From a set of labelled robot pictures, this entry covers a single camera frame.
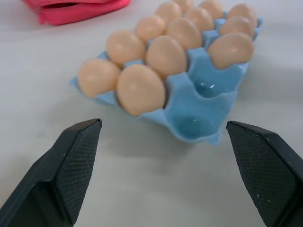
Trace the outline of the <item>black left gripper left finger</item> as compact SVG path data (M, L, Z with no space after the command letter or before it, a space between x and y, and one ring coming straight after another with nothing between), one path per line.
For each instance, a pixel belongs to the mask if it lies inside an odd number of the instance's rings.
M102 121L65 129L0 208L0 227L74 227L95 163Z

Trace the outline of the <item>blue plastic egg tray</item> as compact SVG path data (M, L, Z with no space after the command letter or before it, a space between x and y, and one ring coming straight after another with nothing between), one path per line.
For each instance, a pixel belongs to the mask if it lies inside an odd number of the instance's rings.
M119 104L116 88L95 98L89 98L78 85L79 74L71 80L70 84L85 97L103 105L113 105L132 119L148 120L163 125L182 141L198 142L203 140L216 143L220 137L221 124L230 113L237 96L237 89L248 67L248 62L233 64L222 70L213 65L207 49L213 41L222 36L219 34L219 30L225 21L226 19L219 19L216 21L217 29L200 32L203 39L202 47L184 50L187 56L185 72L170 75L162 80L166 91L166 101L161 109L133 117ZM143 60L127 62L124 66L112 62L120 68L121 72L133 64L142 64L148 67L145 58L152 40L144 43L145 57ZM111 61L106 51L95 59Z

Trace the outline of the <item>pink folded cloth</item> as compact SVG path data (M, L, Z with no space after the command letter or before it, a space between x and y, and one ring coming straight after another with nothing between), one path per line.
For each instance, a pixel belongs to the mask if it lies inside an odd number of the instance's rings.
M59 26L98 17L129 5L131 0L22 0L41 25Z

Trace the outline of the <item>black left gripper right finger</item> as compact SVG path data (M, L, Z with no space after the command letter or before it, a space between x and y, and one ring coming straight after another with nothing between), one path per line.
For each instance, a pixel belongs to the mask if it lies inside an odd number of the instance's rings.
M303 159L276 133L229 121L244 185L266 227L303 227Z

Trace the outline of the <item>beige egg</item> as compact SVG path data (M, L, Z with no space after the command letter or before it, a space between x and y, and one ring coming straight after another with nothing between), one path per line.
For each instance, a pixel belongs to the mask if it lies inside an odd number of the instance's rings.
M78 85L89 98L95 98L111 90L115 90L120 68L106 59L92 59L84 62L78 75Z
M162 80L180 74L187 69L187 56L181 44L168 35L152 40L148 46L146 64L159 74Z
M213 19L224 17L223 6L217 0L204 0L199 4L199 7L205 9Z
M247 18L254 27L258 26L258 16L256 10L248 3L239 3L232 7L226 18L232 18L235 16L243 16Z
M193 21L200 32L214 30L213 18L206 9L192 7L185 13L185 17Z
M159 16L165 23L183 15L180 6L173 1L167 1L159 5L154 14Z
M254 53L254 42L243 33L229 33L213 41L207 49L213 65L225 69L233 64L249 62Z
M133 64L121 72L116 96L121 107L133 117L161 109L166 101L161 78L142 64Z
M220 35L226 35L229 33L243 33L250 38L254 37L255 28L253 23L243 16L235 16L227 19L219 30Z
M136 28L135 34L146 44L149 40L164 35L166 23L157 15L151 15L141 19Z
M203 44L198 27L186 17L179 17L169 22L166 35L177 40L186 51L200 48Z
M193 0L172 0L176 4L179 5L183 14L188 12L192 7L194 7Z
M144 59L145 44L133 32L115 31L107 39L106 52L111 61L124 66L127 62Z

